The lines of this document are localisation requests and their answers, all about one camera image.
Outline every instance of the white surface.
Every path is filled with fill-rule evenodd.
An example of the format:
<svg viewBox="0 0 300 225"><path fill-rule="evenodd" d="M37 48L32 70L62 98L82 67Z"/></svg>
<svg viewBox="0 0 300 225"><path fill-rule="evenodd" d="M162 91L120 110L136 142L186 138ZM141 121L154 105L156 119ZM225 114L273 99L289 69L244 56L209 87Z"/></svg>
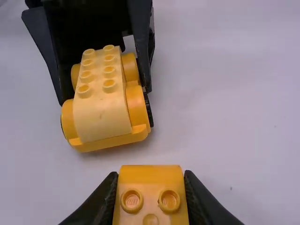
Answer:
<svg viewBox="0 0 300 225"><path fill-rule="evenodd" d="M153 132L82 155L61 132L25 4L0 7L0 224L58 224L123 164L180 164L245 224L300 224L300 2L154 8Z"/></svg>

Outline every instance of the yellow plastic piece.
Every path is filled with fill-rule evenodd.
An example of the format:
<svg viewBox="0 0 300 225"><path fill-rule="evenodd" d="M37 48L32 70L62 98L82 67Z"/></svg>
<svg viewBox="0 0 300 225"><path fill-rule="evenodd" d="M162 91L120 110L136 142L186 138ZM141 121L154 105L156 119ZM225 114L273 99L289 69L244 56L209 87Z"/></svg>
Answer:
<svg viewBox="0 0 300 225"><path fill-rule="evenodd" d="M189 225L178 165L124 165L118 177L112 225Z"/></svg>
<svg viewBox="0 0 300 225"><path fill-rule="evenodd" d="M131 52L122 55L122 64L127 82L138 81L140 83L139 71L135 60L135 55Z"/></svg>
<svg viewBox="0 0 300 225"><path fill-rule="evenodd" d="M83 143L132 131L125 97L120 47L83 52L73 100L73 117ZM107 68L114 69L107 77Z"/></svg>
<svg viewBox="0 0 300 225"><path fill-rule="evenodd" d="M61 125L72 147L88 152L147 137L151 128L133 53L121 56L113 45L88 49L71 79L75 97L63 104Z"/></svg>
<svg viewBox="0 0 300 225"><path fill-rule="evenodd" d="M76 89L77 80L79 76L80 64L74 64L71 69L71 81L73 89Z"/></svg>

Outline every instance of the plastic toy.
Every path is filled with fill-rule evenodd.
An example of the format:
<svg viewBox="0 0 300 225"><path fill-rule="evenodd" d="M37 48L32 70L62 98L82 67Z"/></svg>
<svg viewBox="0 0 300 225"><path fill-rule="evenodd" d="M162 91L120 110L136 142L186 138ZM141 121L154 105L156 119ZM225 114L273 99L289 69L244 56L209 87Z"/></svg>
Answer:
<svg viewBox="0 0 300 225"><path fill-rule="evenodd" d="M243 225L178 165L125 165L60 225Z"/></svg>
<svg viewBox="0 0 300 225"><path fill-rule="evenodd" d="M48 66L61 126L80 152L142 141L155 48L152 0L25 0L22 19ZM137 59L125 50L133 35Z"/></svg>

